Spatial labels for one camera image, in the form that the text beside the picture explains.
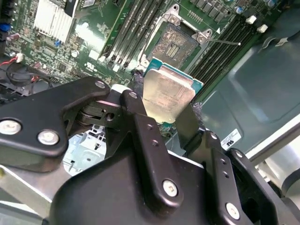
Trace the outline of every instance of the sticker label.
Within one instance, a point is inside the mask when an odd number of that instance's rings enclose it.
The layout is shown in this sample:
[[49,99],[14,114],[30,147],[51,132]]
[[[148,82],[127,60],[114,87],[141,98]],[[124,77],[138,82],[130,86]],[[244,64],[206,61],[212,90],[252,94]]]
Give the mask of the sticker label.
[[227,150],[241,138],[242,136],[240,135],[239,131],[235,129],[226,138],[224,138],[223,141],[221,141],[221,146],[223,149]]

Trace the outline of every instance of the integrated circuit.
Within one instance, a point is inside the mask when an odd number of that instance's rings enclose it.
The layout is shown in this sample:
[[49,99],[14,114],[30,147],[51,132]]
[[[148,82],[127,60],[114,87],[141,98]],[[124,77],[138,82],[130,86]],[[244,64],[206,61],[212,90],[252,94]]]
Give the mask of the integrated circuit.
[[194,39],[169,23],[148,58],[151,60],[155,57],[175,68],[181,68],[198,45]]
[[67,66],[66,66],[65,64],[60,63],[60,64],[58,65],[58,70],[60,70],[61,72],[65,72],[66,69],[67,69]]

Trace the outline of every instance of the metal sheet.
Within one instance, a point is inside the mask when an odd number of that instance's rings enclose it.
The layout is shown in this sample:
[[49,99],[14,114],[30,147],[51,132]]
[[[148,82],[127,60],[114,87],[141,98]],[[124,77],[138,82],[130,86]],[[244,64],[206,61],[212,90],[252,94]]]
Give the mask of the metal sheet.
[[[299,10],[283,15],[274,35],[290,36],[299,31],[298,18]],[[299,43],[300,39],[263,51],[260,46],[252,47],[205,99],[205,126],[221,140],[237,128],[241,139],[233,147],[247,153],[297,116]]]

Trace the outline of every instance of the green circuit board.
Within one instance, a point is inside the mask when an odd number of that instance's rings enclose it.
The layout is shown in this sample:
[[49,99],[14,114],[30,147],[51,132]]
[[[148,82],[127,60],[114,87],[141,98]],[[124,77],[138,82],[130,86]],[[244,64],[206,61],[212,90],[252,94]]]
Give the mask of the green circuit board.
[[[178,64],[179,69],[189,73],[212,46],[212,43],[199,45],[190,33],[211,29],[211,38],[218,39],[237,16],[237,6],[273,18],[275,9],[261,2],[251,4],[253,1],[256,0],[211,0],[207,2],[214,7],[207,9],[208,3],[200,8],[198,0],[96,0],[91,3],[79,0],[68,37],[65,42],[59,42],[35,25],[39,18],[43,19],[37,13],[41,0],[18,0],[10,34],[18,33],[20,38],[7,42],[6,54],[23,53],[22,63],[30,67],[38,63],[38,70],[55,76],[52,78],[55,82],[67,83],[84,76],[96,76],[110,85],[127,85],[130,71],[138,68],[142,55],[145,54],[147,60],[155,56],[153,52],[157,52],[161,37],[171,29],[183,33],[187,43],[193,46]],[[168,21],[158,26],[161,17],[174,5],[179,6],[180,26]],[[215,15],[212,15],[213,8],[217,9]],[[170,49],[165,46],[169,58],[180,49],[171,44]]]

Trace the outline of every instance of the ram slot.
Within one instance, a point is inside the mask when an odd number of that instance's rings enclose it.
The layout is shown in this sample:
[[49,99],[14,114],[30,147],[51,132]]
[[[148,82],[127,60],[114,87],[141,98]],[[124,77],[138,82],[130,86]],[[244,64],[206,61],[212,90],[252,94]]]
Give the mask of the ram slot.
[[[240,28],[240,17],[236,16],[234,20],[231,22],[230,26],[225,30],[225,32],[221,35],[219,39],[227,41],[228,38],[231,37],[231,35],[234,34],[234,32],[239,28]],[[203,56],[199,64],[192,71],[191,73],[192,77],[198,76],[200,72],[203,71],[203,68],[206,65],[209,65],[211,63],[210,60],[216,56],[221,46],[222,46],[221,43],[212,44],[212,47],[206,52],[206,54]]]
[[152,1],[144,1],[141,10],[138,13],[137,19],[134,23],[131,24],[131,27],[128,29],[129,35],[124,37],[124,46],[121,52],[118,52],[118,63],[121,63],[126,56],[126,53],[130,47],[132,40],[136,39],[137,32],[141,28],[142,20],[150,13],[151,6],[153,5]]
[[132,24],[132,21],[134,21],[134,19],[137,16],[137,12],[140,9],[141,5],[143,4],[143,0],[135,0],[133,6],[131,7],[131,10],[128,14],[127,19],[125,20],[121,30],[119,31],[110,51],[109,54],[111,54],[111,52],[114,52],[114,56],[117,55],[117,52],[120,50],[120,48],[123,45],[124,42],[124,37],[126,36],[126,34],[129,31],[129,26]]
[[[240,34],[238,35],[237,38],[235,38],[233,40],[233,42],[241,42],[243,44],[246,44],[245,40],[247,39],[247,37],[249,36],[250,33],[251,33],[251,31],[248,29],[241,30]],[[230,56],[234,55],[234,52],[236,52],[236,50],[238,48],[239,48],[239,50],[241,49],[241,47],[239,47],[239,46],[234,46],[230,50],[228,50],[228,47],[226,49],[224,49],[224,53],[217,60],[218,63],[215,63],[210,69],[208,69],[205,72],[205,74],[203,75],[203,79],[201,81],[204,83],[207,83],[207,81],[211,79],[211,77],[215,74],[216,71],[224,68],[224,64],[225,64],[226,60]]]
[[133,59],[136,52],[141,50],[141,46],[145,44],[145,42],[147,40],[146,34],[150,29],[153,28],[152,24],[154,24],[155,19],[156,19],[158,13],[159,13],[161,7],[163,6],[164,2],[165,2],[164,0],[157,0],[156,4],[151,9],[151,12],[149,13],[147,18],[142,23],[140,31],[136,36],[137,41],[136,42],[135,41],[131,42],[131,45],[130,45],[130,48],[127,52],[127,55],[123,60],[125,62],[124,68],[126,68],[128,66],[128,64]]
[[[254,29],[246,28],[239,35],[239,39],[235,39],[235,41],[240,41],[244,45],[246,45],[255,35]],[[200,90],[200,92],[194,97],[193,101],[196,101],[206,90],[207,88],[218,78],[218,76],[223,72],[224,68],[226,68],[230,62],[241,52],[242,48],[239,46],[235,46],[232,48],[227,54],[223,55],[218,61],[215,62],[215,67],[212,67],[210,71],[206,71],[202,77],[204,82],[204,87]]]
[[[237,27],[237,30],[234,30],[232,35],[226,39],[226,41],[230,42],[241,42],[243,45],[245,43],[242,42],[242,37],[244,35],[244,31],[248,29],[248,27]],[[234,49],[235,45],[227,45],[227,44],[220,44],[218,51],[211,57],[209,60],[207,60],[206,66],[204,66],[201,69],[201,73],[199,73],[196,76],[196,79],[201,79],[202,82],[204,82],[204,79],[207,77],[207,73],[211,71],[211,68],[218,67],[220,65],[220,62],[222,62],[223,57],[228,56]]]

